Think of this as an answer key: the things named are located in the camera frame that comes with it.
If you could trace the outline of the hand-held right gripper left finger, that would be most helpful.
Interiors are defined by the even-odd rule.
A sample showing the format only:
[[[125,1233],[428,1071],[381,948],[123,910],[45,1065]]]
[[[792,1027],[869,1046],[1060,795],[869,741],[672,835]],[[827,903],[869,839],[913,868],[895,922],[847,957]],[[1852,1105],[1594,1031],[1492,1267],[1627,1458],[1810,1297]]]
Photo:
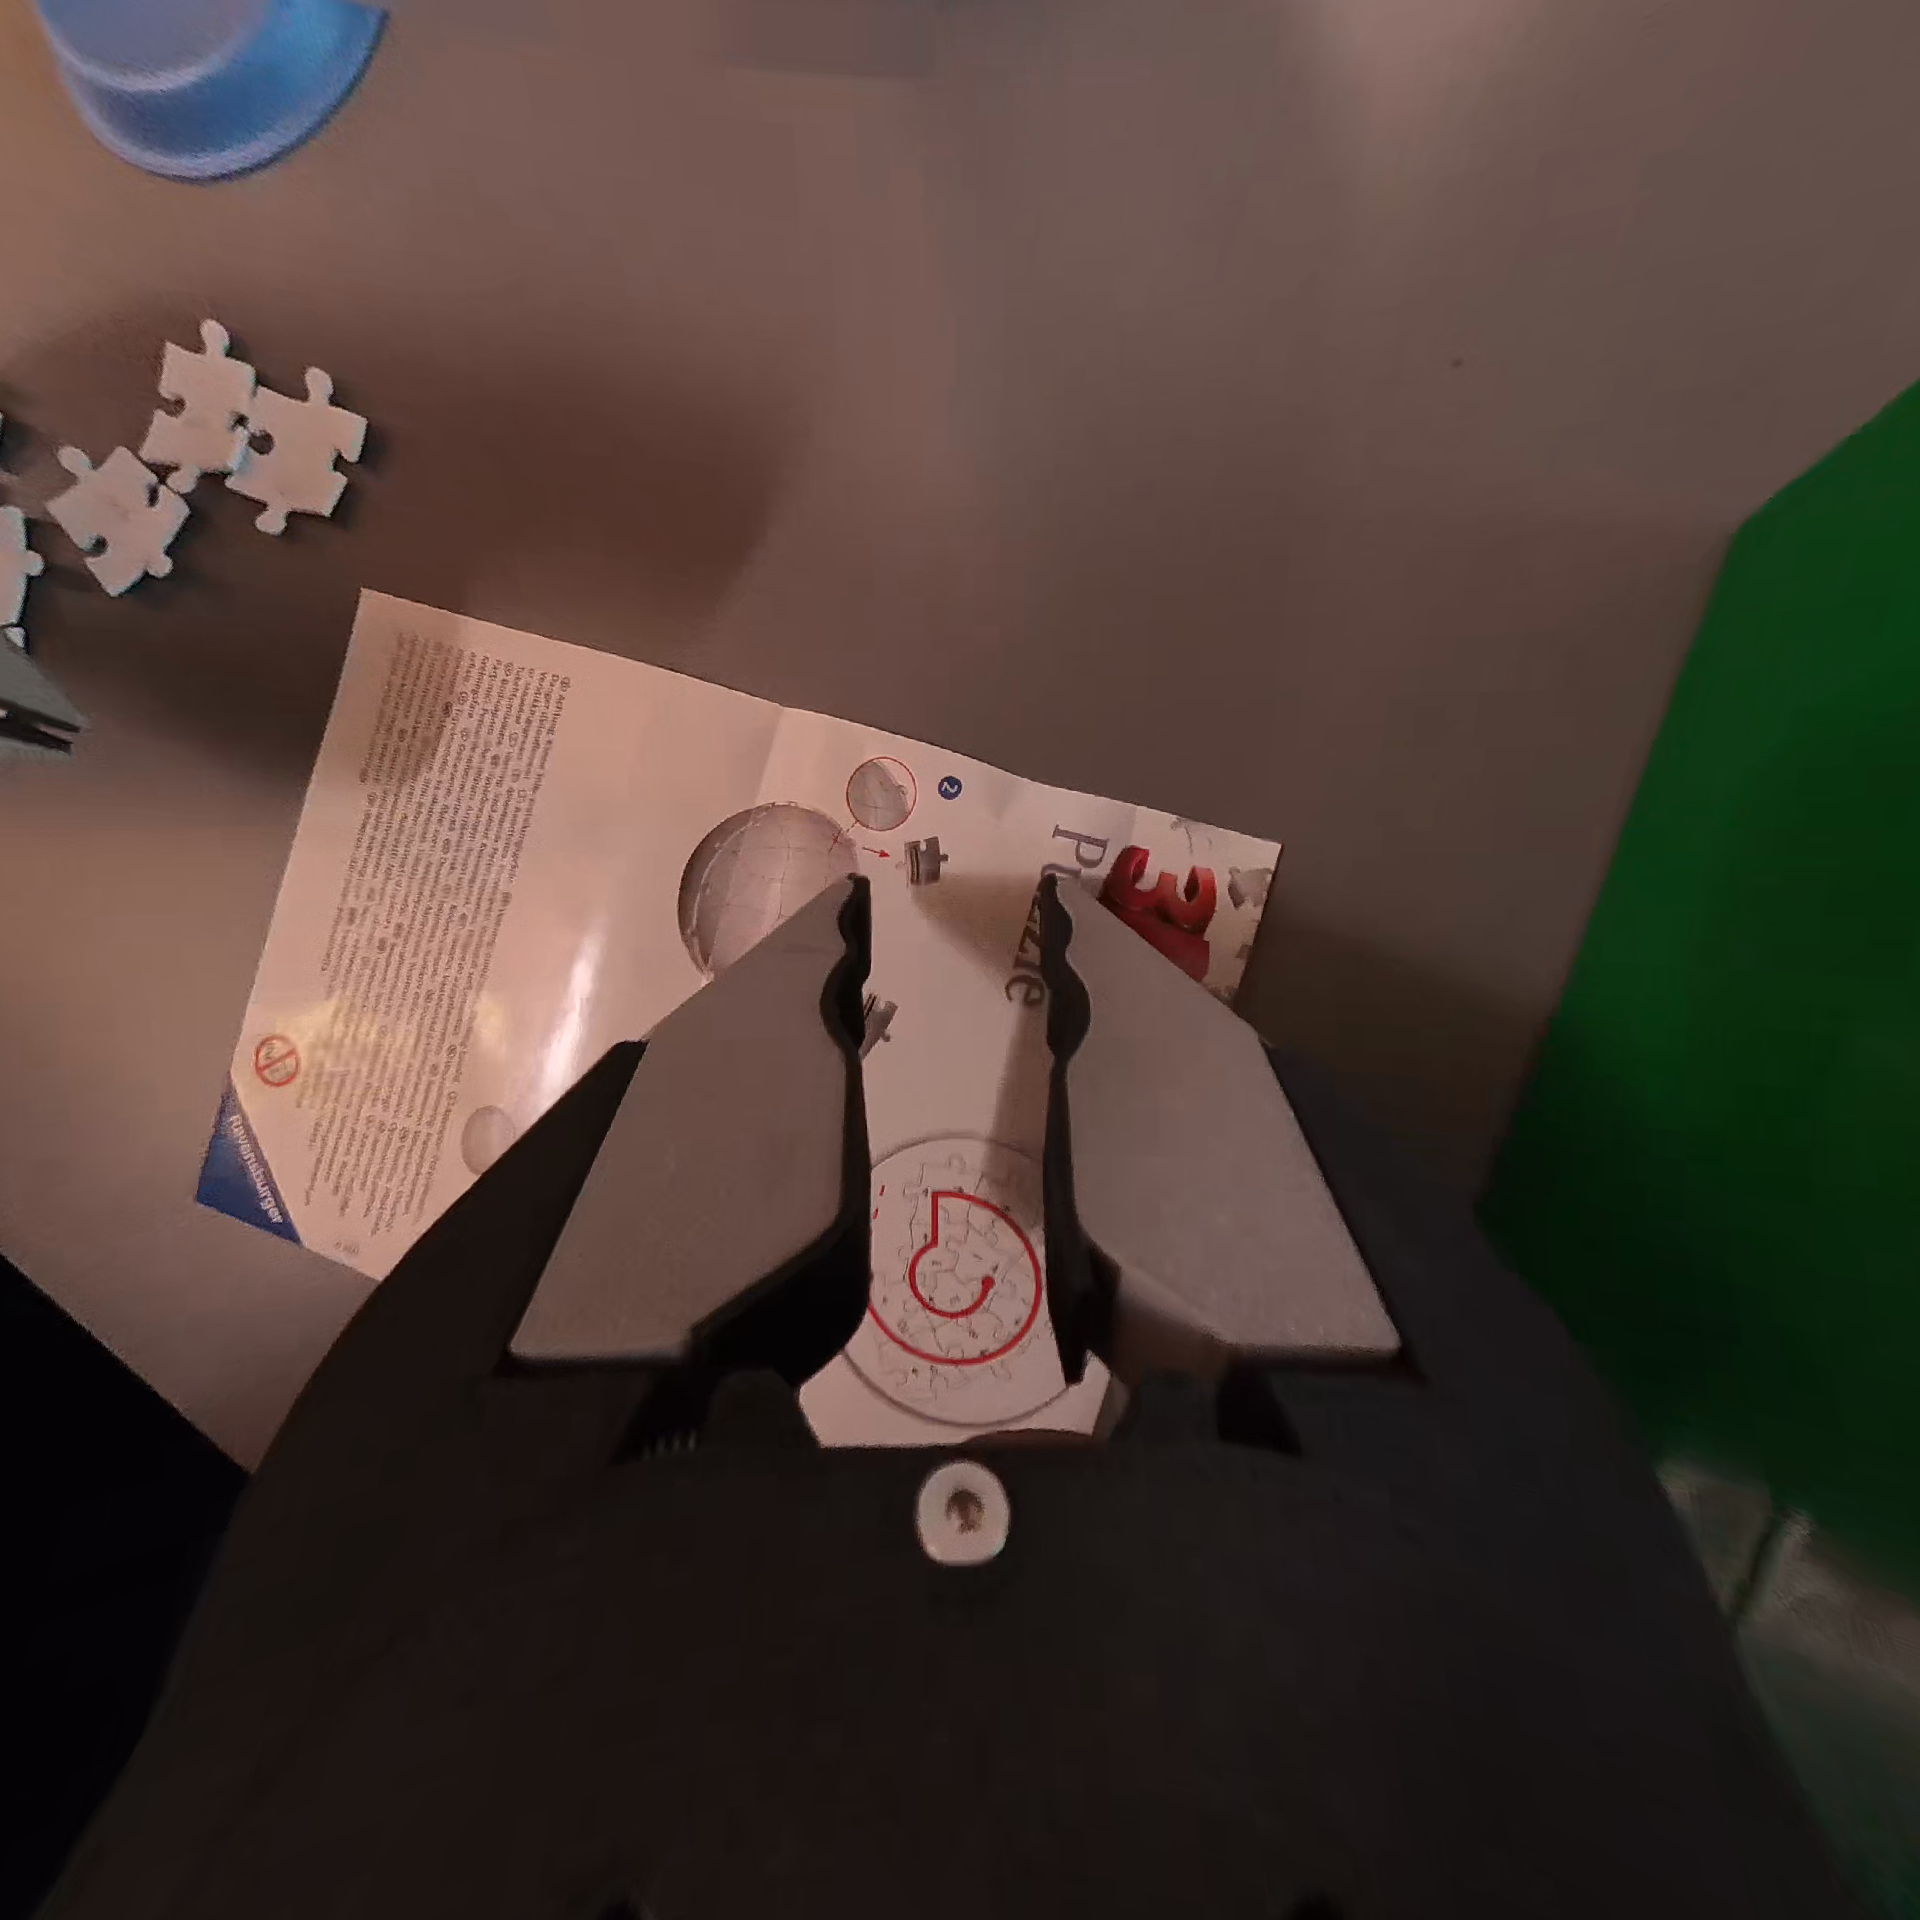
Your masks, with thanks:
[[[802,1387],[869,1305],[873,893],[816,899],[640,1045],[511,1354]]]

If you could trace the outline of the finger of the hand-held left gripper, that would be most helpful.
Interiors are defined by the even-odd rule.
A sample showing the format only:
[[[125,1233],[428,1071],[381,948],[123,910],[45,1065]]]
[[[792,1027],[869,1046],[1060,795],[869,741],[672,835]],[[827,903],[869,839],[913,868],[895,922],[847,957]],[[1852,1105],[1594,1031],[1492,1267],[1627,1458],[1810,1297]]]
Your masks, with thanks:
[[[2,637],[2,763],[68,763],[90,721],[18,637]]]

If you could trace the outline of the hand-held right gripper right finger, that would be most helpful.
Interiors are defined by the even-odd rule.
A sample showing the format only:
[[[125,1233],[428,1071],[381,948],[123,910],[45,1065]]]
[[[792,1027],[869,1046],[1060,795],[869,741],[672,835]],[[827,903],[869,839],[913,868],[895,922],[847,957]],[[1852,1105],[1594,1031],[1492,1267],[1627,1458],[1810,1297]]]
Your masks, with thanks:
[[[1241,1365],[1401,1355],[1252,1027],[1075,884],[1040,886],[1047,1318],[1098,1359],[1221,1380]]]

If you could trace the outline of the blue white puzzle piece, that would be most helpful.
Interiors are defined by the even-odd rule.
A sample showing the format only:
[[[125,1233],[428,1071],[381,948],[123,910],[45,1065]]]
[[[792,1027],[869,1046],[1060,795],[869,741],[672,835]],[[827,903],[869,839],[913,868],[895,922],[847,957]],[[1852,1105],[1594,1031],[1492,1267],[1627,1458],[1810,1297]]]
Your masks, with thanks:
[[[159,397],[138,460],[163,474],[167,490],[189,495],[205,475],[231,475],[250,453],[257,371],[233,359],[217,321],[199,325],[199,348],[167,343]]]
[[[245,429],[227,487],[257,502],[255,529],[266,537],[281,537],[295,516],[330,519],[347,490],[346,469],[369,444],[369,421],[337,402],[323,369],[304,371],[301,396],[257,388]]]

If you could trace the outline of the blue round puzzle stand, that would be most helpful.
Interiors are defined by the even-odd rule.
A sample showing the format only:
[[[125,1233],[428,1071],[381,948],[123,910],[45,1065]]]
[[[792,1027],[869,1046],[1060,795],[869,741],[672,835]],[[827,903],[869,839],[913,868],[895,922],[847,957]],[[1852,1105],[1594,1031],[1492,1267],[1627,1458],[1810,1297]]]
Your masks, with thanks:
[[[349,101],[388,22],[352,2],[34,2],[67,98],[114,158],[180,180],[257,174]]]

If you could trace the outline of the white instruction leaflet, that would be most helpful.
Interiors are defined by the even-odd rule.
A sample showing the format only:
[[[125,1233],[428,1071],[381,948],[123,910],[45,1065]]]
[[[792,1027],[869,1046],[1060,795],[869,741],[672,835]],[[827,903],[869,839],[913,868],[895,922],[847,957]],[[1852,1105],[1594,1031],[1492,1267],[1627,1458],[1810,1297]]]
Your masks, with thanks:
[[[1281,846],[367,591],[199,1203],[384,1279],[623,1041],[872,890],[872,1305],[833,1445],[1090,1434],[1043,1299],[1044,878],[1236,994]]]

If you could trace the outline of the green storage bin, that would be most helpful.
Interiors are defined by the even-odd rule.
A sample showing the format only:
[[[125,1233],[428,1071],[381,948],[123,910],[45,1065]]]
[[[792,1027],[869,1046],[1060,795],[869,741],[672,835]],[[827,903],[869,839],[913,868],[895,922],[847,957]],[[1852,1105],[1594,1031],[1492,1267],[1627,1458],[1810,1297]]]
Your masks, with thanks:
[[[1480,1217],[1656,1450],[1916,1591],[1916,388],[1730,541]]]

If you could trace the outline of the person's dark clothed body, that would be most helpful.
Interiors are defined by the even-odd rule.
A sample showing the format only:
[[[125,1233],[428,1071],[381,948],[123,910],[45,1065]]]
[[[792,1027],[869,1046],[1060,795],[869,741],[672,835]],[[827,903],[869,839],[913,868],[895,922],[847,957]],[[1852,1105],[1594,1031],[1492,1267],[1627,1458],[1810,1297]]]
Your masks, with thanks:
[[[139,1737],[247,1471],[2,1261],[2,1737],[25,1826]]]

